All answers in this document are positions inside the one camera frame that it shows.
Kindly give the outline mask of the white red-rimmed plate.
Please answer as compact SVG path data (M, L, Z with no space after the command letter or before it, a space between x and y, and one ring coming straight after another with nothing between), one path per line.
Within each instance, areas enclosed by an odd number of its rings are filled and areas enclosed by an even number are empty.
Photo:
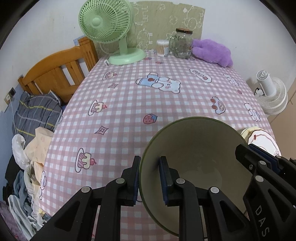
M281 156L281 151L273 137L264 130L254 130L247 136L247 143L254 144L273 156Z

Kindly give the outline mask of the floral ceramic bowl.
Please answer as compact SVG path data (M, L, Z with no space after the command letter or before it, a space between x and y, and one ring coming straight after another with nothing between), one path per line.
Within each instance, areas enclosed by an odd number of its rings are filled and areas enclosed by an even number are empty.
M193 116L168 124L151 139L142 154L139 190L145 209L164 230L179 234L179 209L167 207L159 176L159 158L196 187L218 187L241 212L251 173L236 160L235 149L246 141L231 126L213 118Z

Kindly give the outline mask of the scalloped yellow floral plate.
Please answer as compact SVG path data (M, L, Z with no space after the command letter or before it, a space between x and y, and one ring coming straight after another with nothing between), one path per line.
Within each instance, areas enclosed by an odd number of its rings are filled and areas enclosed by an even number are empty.
M261 129L261 128L258 127L258 126L252 126L252 127L245 128L244 130L242 130L242 132L241 132L241 136L242 136L245 140L248 140L248 136L251 135L253 131L260 130L260 129Z

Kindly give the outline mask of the white desk fan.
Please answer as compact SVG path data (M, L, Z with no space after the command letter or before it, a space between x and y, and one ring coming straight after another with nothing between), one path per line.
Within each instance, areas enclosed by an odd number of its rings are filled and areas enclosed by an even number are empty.
M267 71L260 70L256 74L259 88L255 97L267 115L278 115L284 111L288 103L287 88L282 80L271 76Z

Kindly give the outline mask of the pile of clothes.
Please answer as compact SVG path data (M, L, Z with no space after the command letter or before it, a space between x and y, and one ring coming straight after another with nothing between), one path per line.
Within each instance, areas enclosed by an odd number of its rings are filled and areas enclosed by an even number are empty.
M46 155L54 133L35 129L33 139L16 134L12 138L13 168L8 197L1 202L1 217L17 240L30 240L51 218L40 208L47 185L44 171Z

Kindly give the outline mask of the pink checkered tablecloth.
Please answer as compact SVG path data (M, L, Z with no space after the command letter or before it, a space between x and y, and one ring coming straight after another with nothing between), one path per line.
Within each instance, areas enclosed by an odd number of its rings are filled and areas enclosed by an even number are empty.
M274 134L247 83L233 68L149 51L134 64L91 70L52 138L40 208L54 215L80 188L99 188L131 166L151 138L181 118L206 116L238 132Z

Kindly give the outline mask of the purple plush toy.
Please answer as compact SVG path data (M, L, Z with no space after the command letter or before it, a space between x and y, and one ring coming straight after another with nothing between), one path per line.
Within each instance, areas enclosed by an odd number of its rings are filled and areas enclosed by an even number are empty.
M208 63L218 64L222 67L232 67L231 51L224 45L210 39L194 39L192 54Z

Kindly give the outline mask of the grey plaid pillow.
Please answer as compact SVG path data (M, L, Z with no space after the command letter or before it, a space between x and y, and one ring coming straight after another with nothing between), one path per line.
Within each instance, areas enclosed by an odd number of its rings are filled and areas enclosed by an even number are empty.
M14 115L13 131L25 139L25 145L36 136L38 127L54 131L62 116L60 98L53 92L33 95L23 92Z

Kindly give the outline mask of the glass jar black lid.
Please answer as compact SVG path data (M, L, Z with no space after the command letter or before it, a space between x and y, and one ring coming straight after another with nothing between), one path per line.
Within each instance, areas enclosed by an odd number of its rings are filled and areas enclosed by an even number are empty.
M170 52L181 59L189 59L192 54L193 31L184 28L176 28L176 33L169 39Z

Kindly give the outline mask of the cotton swab container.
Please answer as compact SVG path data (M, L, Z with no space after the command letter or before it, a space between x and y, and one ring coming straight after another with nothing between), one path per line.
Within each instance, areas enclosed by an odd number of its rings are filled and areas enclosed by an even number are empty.
M169 54L169 40L157 40L157 55L159 57L166 57Z

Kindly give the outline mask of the wooden bed headboard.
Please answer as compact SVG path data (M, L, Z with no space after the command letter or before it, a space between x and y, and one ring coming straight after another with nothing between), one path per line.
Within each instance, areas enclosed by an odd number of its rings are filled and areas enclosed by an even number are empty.
M78 44L35 64L25 76L18 78L22 89L34 95L53 91L64 103L68 103L85 78L79 60L85 62L88 71L98 62L92 40L83 37Z

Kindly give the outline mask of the green patterned board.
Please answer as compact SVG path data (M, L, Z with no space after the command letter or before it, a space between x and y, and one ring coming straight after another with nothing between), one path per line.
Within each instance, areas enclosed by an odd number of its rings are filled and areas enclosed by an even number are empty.
M138 48L143 51L156 49L157 40L169 40L176 33L176 28L184 28L193 31L193 39L201 37L204 9L195 6L173 4L171 2L141 1L130 3L133 7L134 18L130 31L126 36L129 48ZM118 42L100 46L113 46L114 51L119 50Z

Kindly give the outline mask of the green desk fan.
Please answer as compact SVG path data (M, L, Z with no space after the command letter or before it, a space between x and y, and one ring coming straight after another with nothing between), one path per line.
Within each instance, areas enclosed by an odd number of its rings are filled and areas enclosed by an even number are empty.
M127 46L126 36L133 18L129 1L86 1L79 11L78 22L90 40L104 44L118 42L119 50L111 54L108 61L112 65L127 65L147 56L142 49Z

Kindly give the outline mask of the wall power socket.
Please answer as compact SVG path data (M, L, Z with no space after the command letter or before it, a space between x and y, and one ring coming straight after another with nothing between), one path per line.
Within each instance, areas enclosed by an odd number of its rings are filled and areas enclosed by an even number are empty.
M7 105L9 105L11 103L15 94L16 94L15 89L11 88L10 91L8 92L8 94L6 95L6 97L4 98L4 101L6 102Z

